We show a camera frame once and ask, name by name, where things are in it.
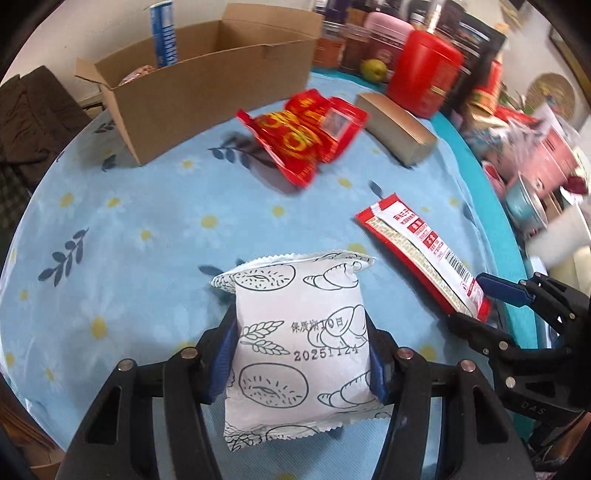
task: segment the barcode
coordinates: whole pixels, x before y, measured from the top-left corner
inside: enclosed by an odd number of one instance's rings
[[[351,120],[349,117],[344,116],[339,111],[331,108],[326,112],[326,116],[324,117],[320,128],[338,141],[350,122]]]
[[[467,283],[468,279],[470,278],[470,272],[466,267],[464,267],[464,264],[460,261],[458,257],[454,255],[454,253],[451,250],[448,250],[445,254],[445,260],[452,266],[456,273],[460,275],[462,281],[464,283]]]

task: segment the blue tablecloth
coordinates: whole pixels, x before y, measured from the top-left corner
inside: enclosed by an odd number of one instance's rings
[[[351,102],[367,90],[319,74],[309,86]],[[0,281],[1,365],[62,447],[119,359],[158,362],[194,345],[231,301],[209,286],[212,276],[264,255],[347,248],[376,256],[359,275],[376,326],[429,360],[473,358],[488,373],[485,358],[447,332],[418,281],[353,219],[396,192],[473,274],[495,273],[491,246],[445,141],[405,168],[361,132],[305,190],[290,185],[255,148],[233,119],[138,168],[104,112],[49,169]],[[433,405],[426,474],[439,443],[439,404]],[[367,479],[388,428],[384,419],[363,421],[340,437],[318,434],[230,453],[222,437],[223,399],[204,416],[227,479]],[[161,418],[155,423],[161,435]]]

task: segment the wall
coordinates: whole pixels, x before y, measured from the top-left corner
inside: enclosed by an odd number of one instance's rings
[[[46,65],[77,101],[99,93],[73,76],[76,57],[99,60],[151,35],[149,7],[158,0],[65,0],[33,33],[3,82]],[[240,0],[242,3],[311,8],[312,0]],[[174,0],[179,26],[216,20],[224,0]]]
[[[571,124],[580,129],[589,116],[589,105],[577,79],[549,39],[550,23],[531,5],[523,7],[520,20],[523,28],[512,30],[508,35],[509,50],[503,59],[504,82],[513,91],[526,95],[530,84],[539,75],[547,72],[560,73],[574,88],[576,100]]]

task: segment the blue tin can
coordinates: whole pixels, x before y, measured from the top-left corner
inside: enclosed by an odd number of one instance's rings
[[[177,41],[174,35],[172,0],[160,2],[150,7],[150,23],[156,49],[157,67],[177,63]]]

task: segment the open cardboard box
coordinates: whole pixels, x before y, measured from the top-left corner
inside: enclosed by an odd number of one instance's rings
[[[156,65],[147,38],[92,62],[76,76],[100,85],[104,102],[138,164],[245,111],[306,87],[323,17],[284,7],[228,4],[220,21],[176,29],[178,63],[118,86]]]

